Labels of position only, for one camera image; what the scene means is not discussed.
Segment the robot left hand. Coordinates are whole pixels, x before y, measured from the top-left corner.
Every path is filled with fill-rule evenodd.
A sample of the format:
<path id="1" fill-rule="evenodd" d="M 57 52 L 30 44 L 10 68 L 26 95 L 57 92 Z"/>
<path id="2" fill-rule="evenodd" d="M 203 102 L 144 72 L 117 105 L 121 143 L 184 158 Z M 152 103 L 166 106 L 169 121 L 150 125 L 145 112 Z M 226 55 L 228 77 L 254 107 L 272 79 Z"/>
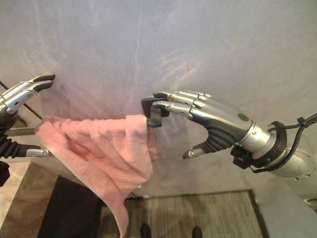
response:
<path id="1" fill-rule="evenodd" d="M 47 149 L 36 145 L 19 144 L 8 138 L 6 132 L 16 121 L 18 109 L 42 90 L 52 87 L 54 74 L 40 75 L 22 81 L 0 95 L 0 156 L 3 158 L 44 157 Z"/>

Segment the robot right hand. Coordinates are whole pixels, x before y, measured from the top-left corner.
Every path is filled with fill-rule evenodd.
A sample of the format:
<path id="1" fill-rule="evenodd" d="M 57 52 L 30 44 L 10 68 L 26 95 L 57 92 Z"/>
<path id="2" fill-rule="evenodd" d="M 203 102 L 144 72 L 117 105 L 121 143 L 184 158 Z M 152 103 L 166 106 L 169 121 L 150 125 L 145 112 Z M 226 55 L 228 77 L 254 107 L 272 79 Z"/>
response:
<path id="1" fill-rule="evenodd" d="M 262 150 L 270 138 L 267 129 L 238 107 L 216 96 L 194 91 L 159 91 L 153 106 L 180 114 L 208 131 L 206 141 L 185 152 L 185 159 L 215 153 L 239 144 L 254 153 Z"/>

